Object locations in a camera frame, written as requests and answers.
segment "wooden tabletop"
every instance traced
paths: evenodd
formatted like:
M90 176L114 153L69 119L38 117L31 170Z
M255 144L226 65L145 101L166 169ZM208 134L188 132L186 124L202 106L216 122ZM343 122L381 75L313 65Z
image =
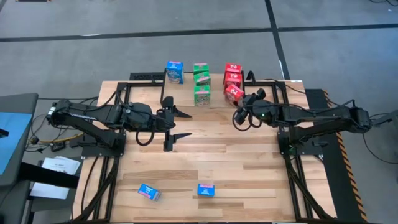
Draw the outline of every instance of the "wooden tabletop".
M234 108L224 101L222 79L223 75L211 74L211 106L206 108L193 106L192 74L185 74L183 85L171 84L166 79L164 96L173 96L177 108L192 115L190 119L176 118L172 134L193 134L179 139L172 152L163 152L164 134L156 134L152 144L146 147L137 145L135 133L127 134L125 153L119 165L112 222L294 220L286 168L276 139L277 129L262 125L244 133L235 130L232 126ZM117 83L103 82L99 105L112 95ZM287 84L304 91L302 82L287 81ZM246 93L256 92L258 88L246 87ZM272 101L271 89L264 89L266 99ZM160 108L161 90L161 87L134 87L130 100L148 104L155 112ZM287 93L289 103L308 108L304 94L290 89ZM142 142L148 138L149 134L140 133ZM302 156L302 160L309 191L325 211L335 217L323 164L314 156ZM80 214L81 197L93 161L94 158L88 158L83 163L73 205L75 216ZM98 159L88 182L84 206L97 191L101 166L102 158ZM159 201L138 194L141 184L161 191ZM215 197L198 196L197 184L215 184ZM302 194L298 189L297 192L301 214L305 217ZM105 193L100 218L104 217L107 198Z

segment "blue box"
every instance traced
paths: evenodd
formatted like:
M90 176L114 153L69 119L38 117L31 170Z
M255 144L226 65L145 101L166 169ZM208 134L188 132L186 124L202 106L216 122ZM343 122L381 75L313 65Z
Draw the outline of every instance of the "blue box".
M158 190L153 189L152 187L149 187L146 184L141 184L141 187L139 187L138 189L138 193L155 201L157 201L161 195L161 193Z
M182 62L168 61L166 73L171 83L183 84L183 64Z
M214 197L216 186L211 184L198 184L198 195Z

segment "green juice box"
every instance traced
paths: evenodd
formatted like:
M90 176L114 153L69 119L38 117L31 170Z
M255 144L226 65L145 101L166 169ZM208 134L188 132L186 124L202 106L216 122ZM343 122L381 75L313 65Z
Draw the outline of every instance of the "green juice box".
M210 86L195 86L193 88L193 99L195 106L210 105Z
M202 72L196 75L193 75L193 80L195 81L195 85L208 85L210 86L211 78L209 72Z
M196 75L202 72L209 72L209 65L207 63L194 63L193 74Z

